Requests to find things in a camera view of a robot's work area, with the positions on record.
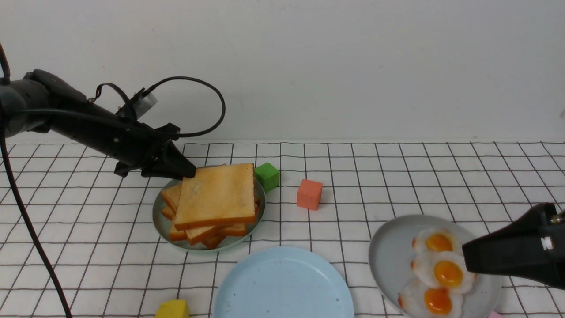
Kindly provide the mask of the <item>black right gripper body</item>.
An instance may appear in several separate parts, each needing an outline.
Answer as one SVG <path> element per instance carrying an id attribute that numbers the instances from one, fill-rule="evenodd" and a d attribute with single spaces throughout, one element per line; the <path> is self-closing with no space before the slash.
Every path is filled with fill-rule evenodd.
<path id="1" fill-rule="evenodd" d="M 469 272 L 516 276 L 565 288 L 564 211 L 540 203 L 510 225 L 462 246 Z"/>

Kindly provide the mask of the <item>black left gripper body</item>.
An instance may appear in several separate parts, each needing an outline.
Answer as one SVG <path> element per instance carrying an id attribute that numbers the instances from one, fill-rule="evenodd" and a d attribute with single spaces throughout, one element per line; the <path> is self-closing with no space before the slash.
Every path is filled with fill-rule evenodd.
<path id="1" fill-rule="evenodd" d="M 126 177 L 140 170 L 144 177 L 181 178 L 173 163 L 175 155 L 169 137 L 151 136 L 145 132 L 104 125 L 108 131 L 107 155 L 117 159 L 114 173 Z"/>

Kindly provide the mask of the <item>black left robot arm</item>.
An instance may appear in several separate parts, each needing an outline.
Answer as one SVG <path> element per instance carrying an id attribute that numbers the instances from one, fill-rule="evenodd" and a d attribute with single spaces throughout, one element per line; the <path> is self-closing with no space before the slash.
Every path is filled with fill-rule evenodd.
<path id="1" fill-rule="evenodd" d="M 196 174 L 196 166 L 174 145 L 178 127 L 151 128 L 137 120 L 131 106 L 111 113 L 44 70 L 9 83 L 1 79 L 1 131 L 8 138 L 54 131 L 115 159 L 120 177 L 133 170 L 176 180 Z"/>

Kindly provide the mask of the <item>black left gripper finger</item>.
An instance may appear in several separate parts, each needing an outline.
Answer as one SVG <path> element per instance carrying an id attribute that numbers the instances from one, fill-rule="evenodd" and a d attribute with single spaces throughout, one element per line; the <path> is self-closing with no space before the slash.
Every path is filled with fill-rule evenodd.
<path id="1" fill-rule="evenodd" d="M 196 166 L 174 144 L 165 144 L 155 155 L 156 177 L 182 180 L 196 175 Z"/>

